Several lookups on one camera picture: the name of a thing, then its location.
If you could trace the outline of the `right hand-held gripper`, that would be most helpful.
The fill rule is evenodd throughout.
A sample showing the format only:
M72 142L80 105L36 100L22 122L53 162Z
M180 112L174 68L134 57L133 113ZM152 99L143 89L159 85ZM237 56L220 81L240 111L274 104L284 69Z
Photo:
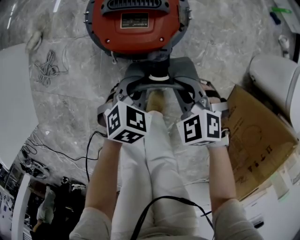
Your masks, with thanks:
M184 145L220 147L229 145L229 129L222 129L221 120L229 114L227 100L220 97L208 81L200 81L195 69L171 69L171 88L182 110L177 129ZM183 85L190 86L188 91Z

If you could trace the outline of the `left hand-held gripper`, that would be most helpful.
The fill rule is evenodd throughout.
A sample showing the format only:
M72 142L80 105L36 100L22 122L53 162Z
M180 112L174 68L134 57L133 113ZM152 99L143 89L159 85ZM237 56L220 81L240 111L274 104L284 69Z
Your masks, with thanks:
M106 103L97 108L97 121L106 128L109 140L133 144L148 134L152 116L144 110L147 90L153 84L140 82L148 78L140 70L126 71Z

